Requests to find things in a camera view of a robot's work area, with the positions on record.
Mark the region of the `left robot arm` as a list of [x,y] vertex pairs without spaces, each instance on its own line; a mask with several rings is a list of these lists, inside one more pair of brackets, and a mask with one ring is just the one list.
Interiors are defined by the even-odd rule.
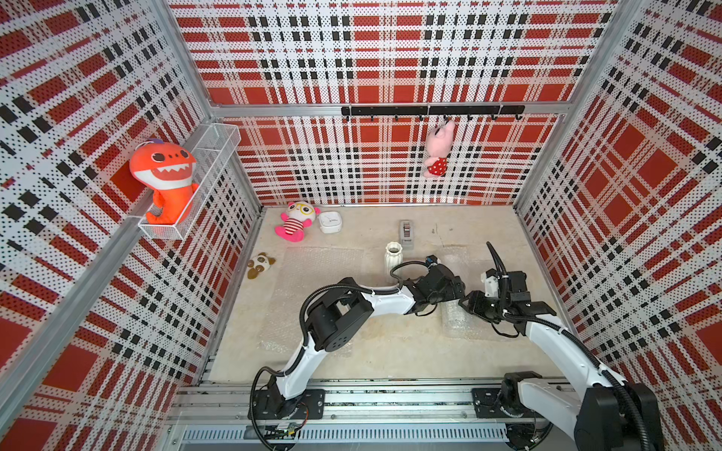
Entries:
[[466,285],[460,276],[428,256],[423,261],[400,263],[389,270],[396,284],[386,288],[359,285],[351,277],[313,291],[302,303],[299,326],[302,339],[281,370],[264,366],[267,373],[264,401],[277,415],[298,402],[323,359],[338,351],[371,318],[385,315],[423,317],[428,307],[460,301]]

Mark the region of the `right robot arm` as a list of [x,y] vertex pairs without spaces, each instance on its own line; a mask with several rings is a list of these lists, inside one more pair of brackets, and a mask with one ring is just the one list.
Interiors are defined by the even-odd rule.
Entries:
[[542,350],[572,389],[563,392],[533,371],[510,372],[498,394],[498,408],[509,417],[541,415],[570,437],[580,450],[662,450],[665,447],[656,395],[631,383],[603,363],[565,327],[556,311],[530,296],[524,272],[511,272],[496,251],[483,291],[472,291],[460,307],[498,327],[513,326]]

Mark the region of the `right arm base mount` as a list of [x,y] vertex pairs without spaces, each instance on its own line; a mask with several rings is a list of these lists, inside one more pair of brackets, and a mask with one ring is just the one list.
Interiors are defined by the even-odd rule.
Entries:
[[525,408],[522,413],[509,415],[501,404],[500,389],[494,387],[473,388],[471,390],[472,407],[477,419],[494,419],[511,423],[541,423],[543,426],[549,421],[534,411]]

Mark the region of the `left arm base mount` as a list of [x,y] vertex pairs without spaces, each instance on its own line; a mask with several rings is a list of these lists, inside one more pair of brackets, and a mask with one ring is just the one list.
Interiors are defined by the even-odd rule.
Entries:
[[278,389],[262,389],[253,394],[247,417],[256,420],[322,419],[325,410],[323,389],[306,389],[296,398],[283,398]]

